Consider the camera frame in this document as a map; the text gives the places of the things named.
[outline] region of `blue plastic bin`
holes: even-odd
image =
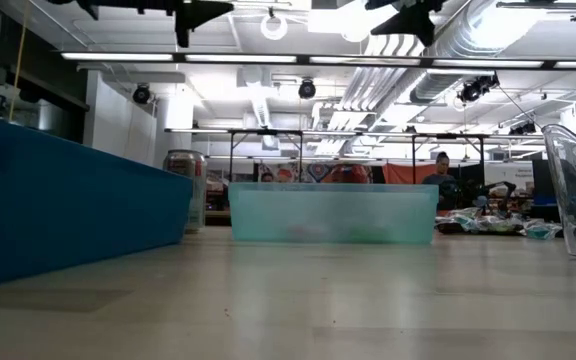
[[[0,282],[178,243],[192,181],[0,122]]]
[[[436,185],[233,183],[235,241],[432,242]]]

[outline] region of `translucent green plastic bin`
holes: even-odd
[[[430,244],[436,185],[232,183],[235,241]]]

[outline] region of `pile of items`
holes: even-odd
[[[455,227],[471,234],[523,235],[533,239],[551,240],[561,225],[543,220],[525,221],[519,214],[481,215],[478,207],[453,210],[447,216],[437,217],[435,226],[443,233],[454,233]]]

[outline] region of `banner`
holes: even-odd
[[[413,184],[412,166],[386,164],[383,167],[386,184]],[[435,165],[417,165],[416,183],[421,184],[424,178],[435,173]]]
[[[299,182],[299,163],[256,164],[259,182]],[[304,164],[301,174],[304,183],[373,183],[370,166],[356,164]]]

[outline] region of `white wall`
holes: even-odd
[[[164,159],[168,155],[169,150],[190,149],[192,147],[192,135],[188,133],[167,133],[167,123],[169,122],[169,115],[171,115],[171,100],[161,99],[157,102],[157,126],[156,126],[156,145],[154,151],[154,166],[161,168]]]
[[[152,114],[106,84],[98,71],[88,74],[84,144],[142,164],[154,164],[157,121]]]

